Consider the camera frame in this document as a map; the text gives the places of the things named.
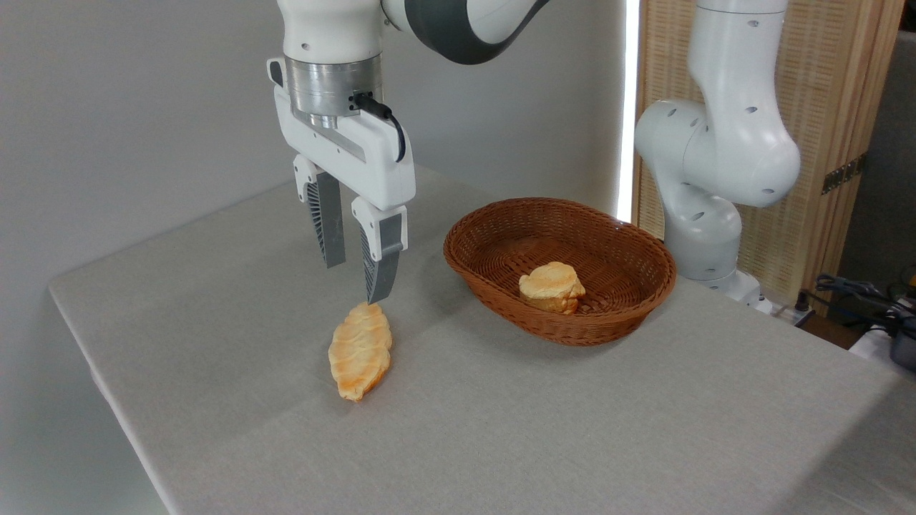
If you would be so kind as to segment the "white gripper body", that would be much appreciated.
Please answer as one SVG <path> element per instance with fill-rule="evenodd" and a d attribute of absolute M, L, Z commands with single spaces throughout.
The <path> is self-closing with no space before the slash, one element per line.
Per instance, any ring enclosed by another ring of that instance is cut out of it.
<path fill-rule="evenodd" d="M 383 100 L 381 59 L 350 63 L 269 59 L 279 127 L 289 147 L 379 210 L 416 194 L 405 130 L 366 107 Z"/>

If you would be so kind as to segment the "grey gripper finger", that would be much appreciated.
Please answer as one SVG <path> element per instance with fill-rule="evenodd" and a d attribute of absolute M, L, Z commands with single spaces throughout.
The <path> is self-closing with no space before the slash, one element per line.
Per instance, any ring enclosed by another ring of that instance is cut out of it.
<path fill-rule="evenodd" d="M 379 303 L 390 296 L 400 253 L 408 248 L 408 210 L 405 205 L 380 210 L 363 197 L 356 197 L 351 209 L 360 225 L 367 303 Z"/>
<path fill-rule="evenodd" d="M 318 247 L 328 268 L 346 261 L 339 180 L 302 155 L 293 160 L 298 198 L 308 206 Z"/>

